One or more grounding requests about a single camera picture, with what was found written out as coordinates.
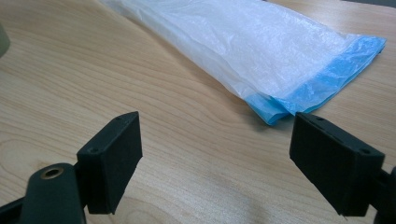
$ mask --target wood grain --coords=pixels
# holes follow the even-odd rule
[[[272,1],[383,52],[315,114],[396,164],[396,9]],[[372,223],[339,217],[289,159],[292,118],[269,127],[148,29],[93,0],[0,0],[0,204],[77,151],[110,119],[139,111],[144,158],[115,216],[89,223]]]

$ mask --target table surface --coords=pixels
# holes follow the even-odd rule
[[[276,0],[342,33],[388,42],[314,114],[396,164],[396,9]],[[36,170],[74,164],[119,114],[139,111],[144,157],[115,216],[89,223],[372,223],[339,217],[289,158],[293,117],[267,126],[214,78],[94,0],[0,0],[0,204]]]

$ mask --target plastic bag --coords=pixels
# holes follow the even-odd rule
[[[385,47],[261,0],[101,0],[174,45],[268,124],[331,99]]]

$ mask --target black plastic block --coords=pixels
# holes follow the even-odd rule
[[[137,112],[111,120],[78,152],[81,195],[91,214],[114,214],[142,156]]]
[[[326,119],[297,113],[290,158],[339,215],[365,216],[385,155]]]

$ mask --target screw hole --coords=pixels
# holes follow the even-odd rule
[[[61,175],[64,172],[64,168],[62,167],[54,167],[54,168],[49,168],[48,170],[44,171],[41,174],[42,179],[53,179],[59,175]]]
[[[370,150],[367,148],[361,148],[360,152],[362,152],[364,154],[370,154]]]

